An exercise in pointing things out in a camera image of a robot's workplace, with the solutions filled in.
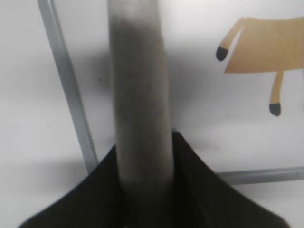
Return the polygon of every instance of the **metal rod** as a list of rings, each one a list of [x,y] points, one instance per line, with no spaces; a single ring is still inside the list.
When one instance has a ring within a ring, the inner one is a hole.
[[[38,5],[61,84],[66,95],[67,104],[72,116],[81,152],[85,160],[85,165],[90,173],[98,165],[98,159],[89,126],[86,121],[86,115],[82,105],[74,69],[60,28],[54,1],[38,0]]]
[[[169,80],[157,0],[109,0],[117,159],[130,228],[172,226]]]
[[[230,185],[304,180],[304,167],[222,172],[217,175]]]

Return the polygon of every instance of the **animal leg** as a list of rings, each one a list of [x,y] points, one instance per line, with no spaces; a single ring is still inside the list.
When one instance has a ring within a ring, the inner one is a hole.
[[[275,82],[272,87],[272,93],[270,98],[269,110],[271,114],[279,116],[281,114],[281,88],[283,82],[284,72],[279,71],[275,76]]]

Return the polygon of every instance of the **black hoof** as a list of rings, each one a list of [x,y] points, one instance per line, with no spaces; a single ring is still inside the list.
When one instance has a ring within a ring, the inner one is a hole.
[[[217,59],[218,61],[223,61],[228,54],[228,50],[222,47],[218,47],[217,50]]]
[[[270,104],[269,110],[272,115],[279,116],[281,114],[281,104],[280,103]]]

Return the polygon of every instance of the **metal pipe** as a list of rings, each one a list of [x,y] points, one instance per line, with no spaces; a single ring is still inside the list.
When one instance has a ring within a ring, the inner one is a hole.
[[[222,172],[217,175],[231,185],[304,180],[304,167]]]
[[[130,228],[172,227],[169,80],[157,0],[109,0],[116,151]]]

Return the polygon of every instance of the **cardboard animal figure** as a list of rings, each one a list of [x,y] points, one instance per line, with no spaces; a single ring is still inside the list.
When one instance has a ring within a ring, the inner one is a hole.
[[[227,57],[231,43],[241,29],[225,73],[276,72],[269,109],[273,115],[279,116],[284,71],[304,68],[304,17],[239,19],[219,45],[218,61]]]

